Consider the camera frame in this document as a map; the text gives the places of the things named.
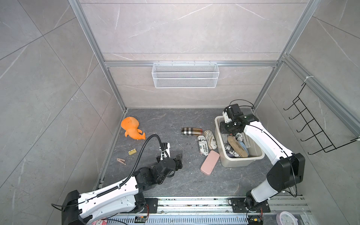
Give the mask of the tan fabric case front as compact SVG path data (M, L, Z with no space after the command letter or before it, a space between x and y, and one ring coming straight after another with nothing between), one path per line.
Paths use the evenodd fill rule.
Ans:
M241 147L239 141L237 141L233 136L228 136L227 141L232 146L232 148L240 155L241 158L247 158L249 156Z

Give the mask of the beige plastic storage bin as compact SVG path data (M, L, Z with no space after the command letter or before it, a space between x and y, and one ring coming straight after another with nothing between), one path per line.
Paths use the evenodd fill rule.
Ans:
M222 134L220 132L220 123L224 121L223 116L217 116L215 118L215 140L217 142L217 150L220 154L220 160L223 167L246 167L256 160L261 160L265 157L263 150L252 140L249 136L245 135L247 141L247 149L249 151L249 157L246 158L230 158L224 147Z

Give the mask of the newspaper print case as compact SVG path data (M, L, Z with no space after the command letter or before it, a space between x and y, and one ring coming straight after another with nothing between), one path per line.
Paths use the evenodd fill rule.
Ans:
M199 146L200 155L208 156L209 155L209 147L204 136L198 136L197 142Z

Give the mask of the pink case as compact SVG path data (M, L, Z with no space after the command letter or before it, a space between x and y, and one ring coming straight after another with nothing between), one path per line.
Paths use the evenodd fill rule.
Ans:
M211 150L209 155L206 157L205 161L203 162L200 171L205 175L211 175L219 158L220 155L216 151Z

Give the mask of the plaid glasses case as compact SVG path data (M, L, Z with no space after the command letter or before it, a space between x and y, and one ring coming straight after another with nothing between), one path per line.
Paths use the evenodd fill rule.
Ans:
M198 127L183 127L181 129L181 133L188 136L201 136L203 134L203 130Z

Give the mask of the newspaper flag case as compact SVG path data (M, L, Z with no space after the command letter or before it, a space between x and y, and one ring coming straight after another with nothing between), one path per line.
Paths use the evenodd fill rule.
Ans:
M234 137L239 142L243 142L243 140L244 140L244 137L243 137L242 133L236 133Z

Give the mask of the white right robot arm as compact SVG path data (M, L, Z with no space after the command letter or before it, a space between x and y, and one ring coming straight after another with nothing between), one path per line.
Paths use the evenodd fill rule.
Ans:
M244 202L248 211L257 211L269 198L281 192L290 193L291 187L303 181L304 156L294 154L276 140L253 113L245 114L233 100L223 110L222 117L224 120L216 123L217 132L227 135L227 142L239 155L239 159L250 158L250 150L245 145L248 137L273 165L265 181L247 192Z

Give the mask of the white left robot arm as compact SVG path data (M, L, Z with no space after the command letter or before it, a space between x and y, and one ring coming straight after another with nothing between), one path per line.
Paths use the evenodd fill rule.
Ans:
M157 139L165 157L157 157L157 162L151 166L138 168L145 147L152 138ZM159 135L153 134L145 140L128 177L92 192L79 193L74 190L67 194L63 204L53 203L51 206L61 211L61 223L91 225L120 213L141 212L147 204L143 192L162 184L183 167L182 154L172 158L167 152L168 147L169 144L162 142Z

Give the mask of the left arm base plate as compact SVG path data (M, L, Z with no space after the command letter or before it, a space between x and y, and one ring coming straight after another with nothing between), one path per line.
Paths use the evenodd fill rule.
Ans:
M146 205L149 207L144 206L143 209L140 211L141 213L146 213L149 211L150 214L156 214L158 210L158 198L145 198Z

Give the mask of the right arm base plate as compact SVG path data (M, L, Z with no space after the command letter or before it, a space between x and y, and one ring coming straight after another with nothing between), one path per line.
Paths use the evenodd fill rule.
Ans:
M232 207L234 213L269 213L270 207L268 201L256 202L251 197L232 197L227 200L227 203Z

